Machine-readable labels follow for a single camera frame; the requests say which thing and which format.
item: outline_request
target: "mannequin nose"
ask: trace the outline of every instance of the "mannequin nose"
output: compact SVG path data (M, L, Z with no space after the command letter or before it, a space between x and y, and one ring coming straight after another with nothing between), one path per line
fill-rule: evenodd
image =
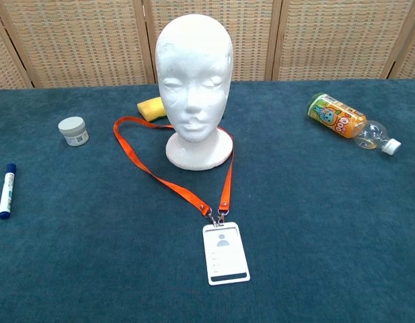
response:
M186 100L186 112L187 113L197 113L201 111L200 107L200 94L196 90L196 88L191 87L188 90L188 97Z

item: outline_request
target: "juice bottle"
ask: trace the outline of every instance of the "juice bottle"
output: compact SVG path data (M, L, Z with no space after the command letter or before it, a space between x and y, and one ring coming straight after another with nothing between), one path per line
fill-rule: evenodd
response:
M307 115L345 138L354 138L356 144L365 149L378 147L384 153L393 155L401 145L387 136L382 124L367 120L363 113L325 93L312 97Z

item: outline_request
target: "orange bottle label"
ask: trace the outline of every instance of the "orange bottle label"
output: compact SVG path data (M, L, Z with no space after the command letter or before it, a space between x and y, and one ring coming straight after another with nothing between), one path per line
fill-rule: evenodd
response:
M366 123L364 114L327 94L310 103L307 115L346 138L355 137Z

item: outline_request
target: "small jar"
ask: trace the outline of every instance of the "small jar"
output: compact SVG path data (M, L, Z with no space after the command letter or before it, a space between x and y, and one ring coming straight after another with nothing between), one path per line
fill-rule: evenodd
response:
M89 139L85 121L79 116L70 116L60 121L58 129L70 146L80 146Z

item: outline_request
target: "id card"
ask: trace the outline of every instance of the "id card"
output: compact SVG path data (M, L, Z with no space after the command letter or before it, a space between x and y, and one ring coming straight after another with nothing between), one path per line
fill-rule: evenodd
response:
M206 225L202 229L210 285L249 281L249 269L239 227L234 222L221 226Z

